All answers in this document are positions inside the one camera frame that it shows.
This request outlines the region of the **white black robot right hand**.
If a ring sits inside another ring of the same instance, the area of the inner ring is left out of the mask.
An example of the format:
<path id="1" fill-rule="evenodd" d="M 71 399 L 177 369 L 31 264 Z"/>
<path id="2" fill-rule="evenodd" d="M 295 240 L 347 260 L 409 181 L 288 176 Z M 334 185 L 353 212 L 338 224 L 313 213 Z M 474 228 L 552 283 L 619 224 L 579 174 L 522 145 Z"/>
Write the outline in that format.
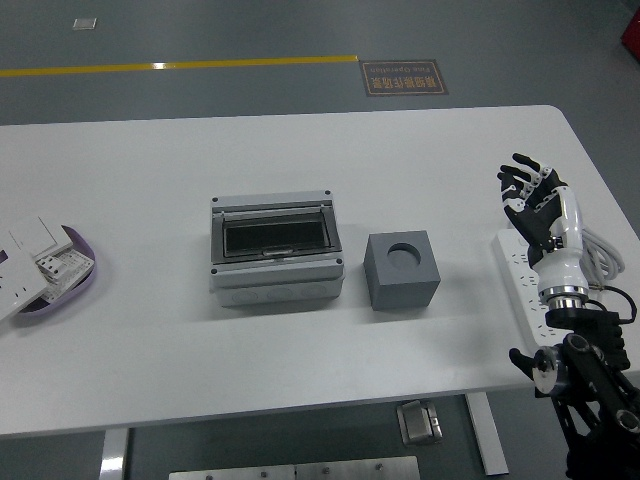
<path id="1" fill-rule="evenodd" d="M 538 275 L 540 299 L 584 302 L 588 281 L 583 257 L 583 222 L 574 191 L 551 166 L 515 153 L 500 180 L 504 213 L 528 244 L 530 268 Z"/>

